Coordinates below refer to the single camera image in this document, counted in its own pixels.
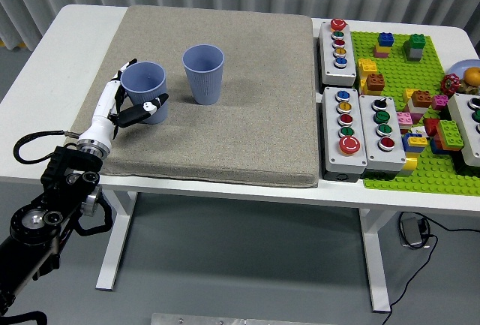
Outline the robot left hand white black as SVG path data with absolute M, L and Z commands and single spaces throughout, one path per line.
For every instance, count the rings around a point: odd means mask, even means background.
M 123 65 L 106 84 L 95 107 L 91 126 L 78 147 L 109 152 L 119 128 L 137 123 L 156 125 L 167 117 L 166 71 L 154 62 L 136 59 Z

